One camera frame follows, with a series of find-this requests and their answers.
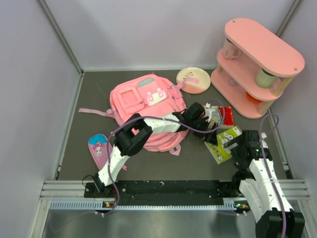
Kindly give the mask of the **green comic book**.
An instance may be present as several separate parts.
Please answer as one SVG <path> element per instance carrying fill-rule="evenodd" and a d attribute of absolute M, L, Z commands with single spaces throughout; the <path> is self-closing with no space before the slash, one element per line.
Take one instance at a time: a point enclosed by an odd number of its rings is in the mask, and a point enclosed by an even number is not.
<path fill-rule="evenodd" d="M 234 126 L 216 136 L 218 145 L 205 142 L 207 149 L 218 164 L 222 164 L 232 158 L 231 149 L 238 146 L 238 144 L 235 142 L 228 147 L 225 147 L 225 144 L 241 134 L 242 130 L 238 126 Z"/>

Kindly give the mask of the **pink student backpack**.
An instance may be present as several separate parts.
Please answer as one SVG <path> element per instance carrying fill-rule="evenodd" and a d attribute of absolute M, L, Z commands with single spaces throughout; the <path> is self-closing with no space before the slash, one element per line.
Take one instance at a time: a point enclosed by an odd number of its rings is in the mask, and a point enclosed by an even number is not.
<path fill-rule="evenodd" d="M 110 93 L 110 109 L 106 112 L 80 108 L 81 113 L 98 114 L 114 118 L 119 125 L 123 125 L 135 113 L 141 116 L 162 117 L 170 113 L 204 113 L 204 106 L 194 103 L 186 108 L 180 89 L 184 83 L 173 84 L 167 78 L 148 74 L 117 85 Z M 151 152 L 166 152 L 178 156 L 181 151 L 180 142 L 187 135 L 188 130 L 172 133 L 164 132 L 152 135 L 144 148 Z"/>

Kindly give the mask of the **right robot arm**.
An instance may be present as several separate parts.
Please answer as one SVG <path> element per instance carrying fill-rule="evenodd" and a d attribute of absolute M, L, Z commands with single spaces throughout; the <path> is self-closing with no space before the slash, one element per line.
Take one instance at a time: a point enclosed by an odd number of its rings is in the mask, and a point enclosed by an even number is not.
<path fill-rule="evenodd" d="M 224 134 L 223 146 L 238 168 L 231 190 L 246 198 L 256 220 L 256 237 L 300 238 L 304 216 L 286 199 L 265 138 L 266 134 L 256 130 L 244 130 L 237 136 Z"/>

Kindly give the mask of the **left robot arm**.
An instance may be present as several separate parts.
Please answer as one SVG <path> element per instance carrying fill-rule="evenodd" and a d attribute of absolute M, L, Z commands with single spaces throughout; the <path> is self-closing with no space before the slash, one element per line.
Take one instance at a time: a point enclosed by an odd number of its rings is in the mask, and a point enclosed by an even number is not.
<path fill-rule="evenodd" d="M 125 162 L 136 155 L 144 147 L 150 136 L 159 133 L 177 133 L 192 130 L 206 142 L 216 142 L 216 131 L 222 122 L 212 122 L 206 115 L 206 109 L 199 103 L 181 112 L 173 112 L 162 117 L 141 116 L 134 114 L 116 129 L 110 136 L 115 136 L 113 149 L 104 167 L 94 176 L 95 191 L 100 196 L 108 196 L 112 192 L 112 184 Z"/>

